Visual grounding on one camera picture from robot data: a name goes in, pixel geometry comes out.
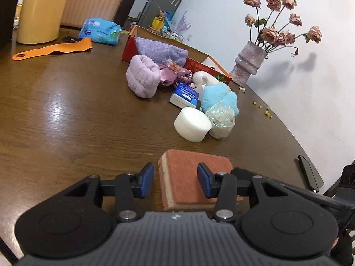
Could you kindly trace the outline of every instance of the blue fluffy toy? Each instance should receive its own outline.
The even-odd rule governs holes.
[[[229,87],[224,83],[213,86],[206,86],[201,98],[201,108],[204,113],[218,102],[224,102],[234,110],[235,115],[239,114],[237,107],[237,95],[230,91]]]

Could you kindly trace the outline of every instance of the vase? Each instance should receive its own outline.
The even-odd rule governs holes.
[[[264,49],[248,41],[235,59],[235,66],[230,72],[232,81],[239,86],[244,86],[250,75],[256,75],[266,55],[267,53]]]

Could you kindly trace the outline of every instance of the white foam cylinder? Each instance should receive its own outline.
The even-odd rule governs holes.
[[[207,116],[200,110],[185,107],[181,110],[174,122],[175,130],[186,140],[201,142],[212,124]]]

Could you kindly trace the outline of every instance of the logo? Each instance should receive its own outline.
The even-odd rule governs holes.
[[[179,215],[179,214],[173,214],[172,215],[172,219],[173,220],[178,220],[178,219],[180,219],[181,218],[181,216]]]
[[[182,93],[182,96],[184,96],[187,100],[191,100],[191,98],[189,96],[187,96],[186,94]]]

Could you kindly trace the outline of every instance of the plastic bag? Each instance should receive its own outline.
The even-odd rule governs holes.
[[[119,25],[100,18],[86,19],[78,38],[89,37],[93,42],[116,45],[122,29]]]
[[[226,138],[235,124],[234,110],[227,104],[218,102],[206,111],[206,116],[212,123],[210,135],[216,139]]]

